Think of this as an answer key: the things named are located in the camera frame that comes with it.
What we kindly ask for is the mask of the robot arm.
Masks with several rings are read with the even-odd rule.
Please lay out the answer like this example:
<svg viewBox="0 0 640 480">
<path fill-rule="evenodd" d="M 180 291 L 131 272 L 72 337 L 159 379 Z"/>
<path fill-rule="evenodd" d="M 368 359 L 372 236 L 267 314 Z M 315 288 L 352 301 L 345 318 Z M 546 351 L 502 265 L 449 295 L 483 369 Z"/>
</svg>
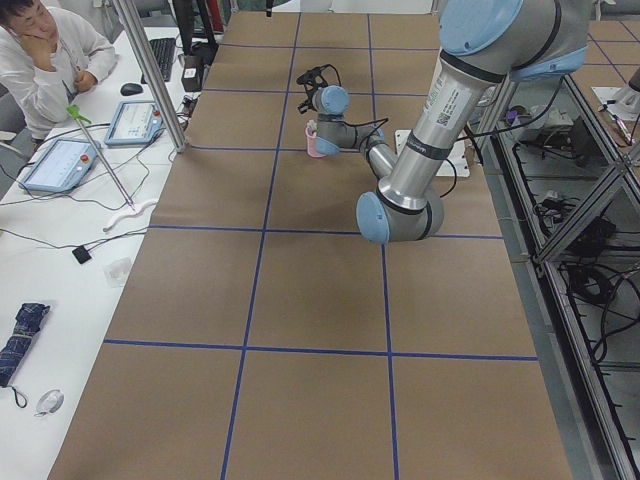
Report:
<svg viewBox="0 0 640 480">
<path fill-rule="evenodd" d="M 421 240 L 443 222 L 431 183 L 487 89 L 564 76 L 584 63 L 588 1 L 449 1 L 439 16 L 440 71 L 404 147 L 377 133 L 360 145 L 378 178 L 360 196 L 357 224 L 377 244 Z"/>
<path fill-rule="evenodd" d="M 382 130 L 376 127 L 376 120 L 364 124 L 345 120 L 350 98 L 343 87 L 319 87 L 308 95 L 310 108 L 317 112 L 316 150 L 320 154 L 330 156 L 341 150 L 357 150 L 377 179 L 391 174 L 403 153 L 393 153 Z"/>
</svg>

